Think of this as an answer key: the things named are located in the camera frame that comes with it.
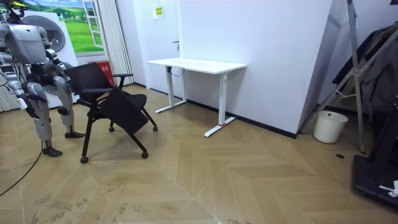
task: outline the white curtain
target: white curtain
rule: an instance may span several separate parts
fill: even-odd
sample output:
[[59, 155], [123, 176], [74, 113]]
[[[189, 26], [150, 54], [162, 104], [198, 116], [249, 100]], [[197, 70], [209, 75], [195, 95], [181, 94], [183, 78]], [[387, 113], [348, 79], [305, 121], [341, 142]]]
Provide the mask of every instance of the white curtain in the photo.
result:
[[[115, 1], [97, 0], [97, 4], [99, 25], [102, 28], [100, 29], [101, 40], [104, 43], [105, 55], [111, 62], [112, 72], [114, 74], [132, 73]], [[116, 78], [115, 82], [118, 85], [120, 78]], [[132, 83], [134, 83], [132, 77], [124, 81], [125, 85]]]
[[[6, 82], [6, 79], [0, 75], [0, 84]], [[19, 108], [15, 95], [10, 95], [7, 88], [0, 86], [0, 112]]]

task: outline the chair backrest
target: chair backrest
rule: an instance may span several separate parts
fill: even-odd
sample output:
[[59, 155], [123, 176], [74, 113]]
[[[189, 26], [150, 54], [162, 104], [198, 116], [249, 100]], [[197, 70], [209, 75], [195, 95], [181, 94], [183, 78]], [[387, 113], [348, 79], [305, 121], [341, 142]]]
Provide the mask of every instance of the chair backrest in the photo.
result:
[[148, 123], [148, 118], [131, 103], [119, 87], [114, 87], [99, 107], [101, 114], [122, 127], [130, 136]]
[[106, 75], [97, 63], [87, 63], [64, 70], [65, 74], [72, 80], [72, 88], [83, 100], [91, 102], [102, 94], [82, 96], [81, 91], [85, 89], [112, 88]]

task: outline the black equipment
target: black equipment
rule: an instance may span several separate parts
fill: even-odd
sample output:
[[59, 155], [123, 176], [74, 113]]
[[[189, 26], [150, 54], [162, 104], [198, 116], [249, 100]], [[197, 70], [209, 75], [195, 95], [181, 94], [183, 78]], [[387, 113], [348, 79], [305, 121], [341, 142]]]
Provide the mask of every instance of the black equipment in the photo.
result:
[[117, 87], [109, 84], [102, 69], [96, 63], [68, 68], [65, 70], [65, 73], [74, 83], [72, 88], [80, 96], [77, 102], [90, 108], [87, 114], [86, 138], [80, 162], [82, 164], [88, 162], [87, 149], [90, 141], [91, 127], [96, 120], [103, 118], [111, 120], [109, 131], [114, 131], [113, 123], [123, 128], [143, 151], [141, 157], [144, 159], [148, 158], [147, 149], [134, 134], [148, 122], [148, 119], [154, 125], [154, 131], [157, 131], [157, 125], [144, 108], [147, 101], [146, 95], [131, 95], [122, 91], [124, 79], [133, 76], [133, 74], [113, 75], [113, 77], [121, 78], [120, 84]]
[[398, 180], [398, 163], [394, 158], [398, 136], [398, 99], [391, 106], [369, 157], [354, 156], [353, 186], [366, 197], [398, 208], [398, 197], [394, 198], [388, 194], [390, 191], [380, 188], [394, 189], [394, 181]]

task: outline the white wall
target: white wall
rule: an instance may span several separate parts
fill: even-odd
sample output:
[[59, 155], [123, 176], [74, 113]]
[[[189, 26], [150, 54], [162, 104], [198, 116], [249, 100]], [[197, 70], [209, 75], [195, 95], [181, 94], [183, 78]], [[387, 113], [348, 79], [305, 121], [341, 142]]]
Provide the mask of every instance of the white wall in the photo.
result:
[[[182, 55], [246, 63], [228, 77], [226, 110], [296, 133], [331, 2], [182, 1]], [[186, 75], [188, 98], [217, 108], [218, 77]]]
[[134, 82], [146, 85], [133, 0], [116, 0]]
[[304, 109], [301, 115], [299, 127], [303, 125], [304, 121], [308, 118], [318, 103], [318, 98], [322, 90], [323, 82], [325, 81], [330, 60], [336, 47], [337, 38], [339, 36], [341, 26], [343, 25], [346, 7], [346, 0], [333, 0], [331, 4], [317, 62], [313, 71], [310, 87], [308, 88], [307, 98], [304, 103]]
[[79, 65], [87, 64], [87, 62], [96, 62], [106, 60], [105, 55], [95, 55], [95, 56], [77, 56], [77, 62]]
[[[398, 6], [390, 6], [390, 2], [390, 0], [354, 0], [356, 12], [358, 13], [359, 43], [362, 43], [371, 32], [393, 25], [395, 21], [398, 21]], [[331, 81], [351, 56], [348, 13], [346, 13], [318, 100], [319, 103], [335, 89], [336, 85], [332, 84]], [[339, 104], [338, 100], [336, 98], [334, 103], [330, 105], [355, 110], [355, 105], [346, 107]]]
[[[154, 4], [164, 7], [165, 17], [153, 18]], [[134, 10], [138, 37], [141, 45], [142, 60], [157, 60], [179, 57], [174, 41], [178, 41], [177, 1], [134, 0]], [[165, 67], [144, 63], [147, 88], [167, 92]], [[174, 94], [182, 96], [182, 79], [173, 77]]]

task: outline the green grass poster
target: green grass poster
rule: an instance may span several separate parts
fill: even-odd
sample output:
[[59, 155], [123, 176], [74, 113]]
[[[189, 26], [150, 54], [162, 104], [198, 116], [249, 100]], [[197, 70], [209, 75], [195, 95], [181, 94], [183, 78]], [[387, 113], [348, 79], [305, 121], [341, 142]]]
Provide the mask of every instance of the green grass poster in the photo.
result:
[[[62, 14], [67, 26], [70, 40], [75, 53], [103, 51], [95, 47], [91, 36], [88, 20], [81, 0], [35, 0], [42, 6], [42, 12], [55, 12]], [[88, 13], [91, 14], [92, 5], [86, 2]], [[94, 30], [98, 30], [96, 21], [90, 19]], [[95, 34], [96, 42], [101, 43], [101, 38]]]

